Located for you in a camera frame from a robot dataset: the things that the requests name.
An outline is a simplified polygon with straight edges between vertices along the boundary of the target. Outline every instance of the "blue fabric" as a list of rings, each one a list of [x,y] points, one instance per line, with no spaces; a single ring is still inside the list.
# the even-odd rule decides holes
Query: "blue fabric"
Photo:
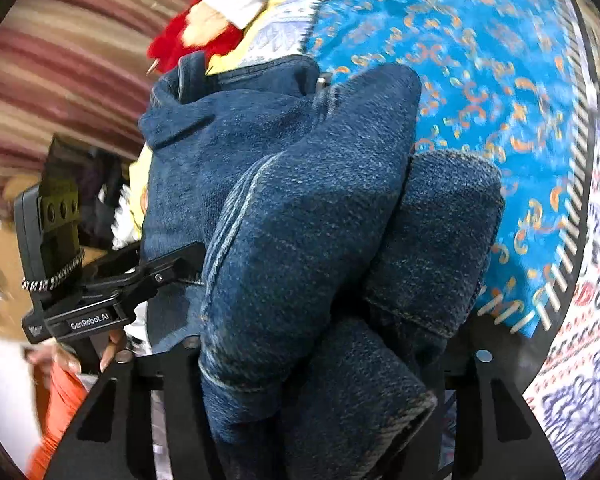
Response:
[[[413,67],[416,149],[479,153],[502,170],[506,209],[486,290],[491,314],[531,336],[566,214],[572,69],[555,0],[330,0],[306,51],[334,82],[384,62]]]
[[[229,478],[374,478],[435,405],[418,373],[480,289],[500,173],[475,155],[410,156],[420,86],[406,67],[312,94],[304,56],[208,77],[202,59],[163,76],[140,121],[154,150],[143,257],[207,247],[204,296],[189,288],[186,327],[158,345],[200,329]],[[429,290],[442,274],[452,297]]]

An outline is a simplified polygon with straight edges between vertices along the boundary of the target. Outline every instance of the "orange object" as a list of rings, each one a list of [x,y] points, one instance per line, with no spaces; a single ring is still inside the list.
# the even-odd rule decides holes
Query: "orange object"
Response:
[[[43,480],[51,457],[86,396],[87,390],[75,375],[65,372],[55,363],[52,364],[49,407],[46,410],[42,443],[30,458],[27,468],[28,480]]]

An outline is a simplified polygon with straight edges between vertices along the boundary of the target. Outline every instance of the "blue patterned cloth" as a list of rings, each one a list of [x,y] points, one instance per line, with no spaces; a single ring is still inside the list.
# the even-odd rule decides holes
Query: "blue patterned cloth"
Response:
[[[562,245],[570,172],[573,72],[556,5],[329,0],[305,45],[334,82],[387,61],[413,67],[422,81],[414,148],[478,152],[500,167],[506,209],[475,308],[529,337]]]

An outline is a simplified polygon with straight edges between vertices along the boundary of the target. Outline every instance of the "jeans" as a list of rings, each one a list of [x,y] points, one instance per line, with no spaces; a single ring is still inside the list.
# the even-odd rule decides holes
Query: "jeans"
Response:
[[[200,330],[229,478],[379,476],[435,406],[419,368],[467,316],[502,211],[490,163],[410,156],[412,70],[314,94],[317,77],[304,56],[205,77],[193,54],[140,121],[154,150],[143,256],[207,247],[204,291],[172,301],[189,303],[182,325],[150,339]]]

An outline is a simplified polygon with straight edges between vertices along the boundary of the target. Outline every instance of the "screw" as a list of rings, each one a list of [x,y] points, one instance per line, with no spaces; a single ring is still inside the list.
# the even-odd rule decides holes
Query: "screw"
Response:
[[[193,350],[194,348],[199,348],[200,346],[200,336],[197,335],[192,335],[190,337],[187,337],[182,344],[184,345],[184,348],[186,348],[187,350]]]
[[[133,358],[134,353],[131,350],[121,350],[116,354],[116,362],[121,365],[130,362]]]
[[[483,363],[490,363],[493,359],[491,352],[489,352],[488,350],[478,350],[475,353],[475,356],[478,358],[478,361],[481,361]]]

